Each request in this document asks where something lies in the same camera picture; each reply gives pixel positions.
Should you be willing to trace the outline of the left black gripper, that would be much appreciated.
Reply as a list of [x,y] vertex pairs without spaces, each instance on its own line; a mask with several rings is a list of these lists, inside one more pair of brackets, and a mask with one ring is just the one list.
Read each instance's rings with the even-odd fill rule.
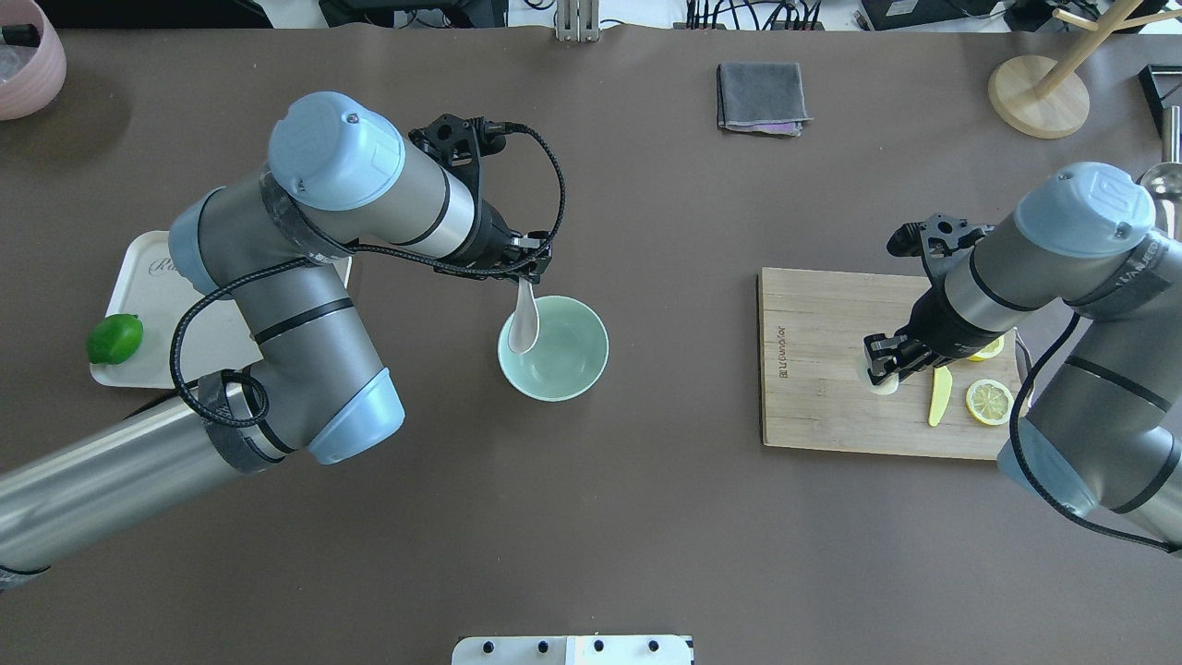
[[552,232],[499,237],[480,256],[480,269],[496,279],[540,283],[552,260]]

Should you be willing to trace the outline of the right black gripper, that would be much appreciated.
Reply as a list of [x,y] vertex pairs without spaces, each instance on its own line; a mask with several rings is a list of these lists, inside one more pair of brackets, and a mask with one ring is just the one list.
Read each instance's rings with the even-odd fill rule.
[[937,369],[965,358],[966,328],[954,321],[913,321],[895,335],[873,333],[862,339],[862,351],[873,374],[896,371],[900,382],[924,369]]

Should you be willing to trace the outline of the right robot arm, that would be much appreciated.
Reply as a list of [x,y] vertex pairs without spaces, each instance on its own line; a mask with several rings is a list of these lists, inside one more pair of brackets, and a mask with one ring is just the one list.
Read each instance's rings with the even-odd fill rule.
[[1178,558],[1178,241],[1155,202],[1106,163],[1063,167],[999,224],[934,215],[886,241],[929,289],[891,335],[862,341],[862,383],[949,365],[1045,308],[1067,327],[1030,369],[996,467],[1085,529]]

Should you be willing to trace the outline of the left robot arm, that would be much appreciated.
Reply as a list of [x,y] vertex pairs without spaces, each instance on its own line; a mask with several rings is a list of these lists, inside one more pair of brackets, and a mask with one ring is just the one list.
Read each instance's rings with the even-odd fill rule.
[[173,396],[4,475],[4,589],[288,454],[330,465],[391,437],[404,409],[336,261],[539,282],[556,232],[511,230],[483,198],[481,161],[513,133],[537,135],[443,115],[403,136],[339,92],[292,102],[259,171],[170,228],[201,295],[169,344]]

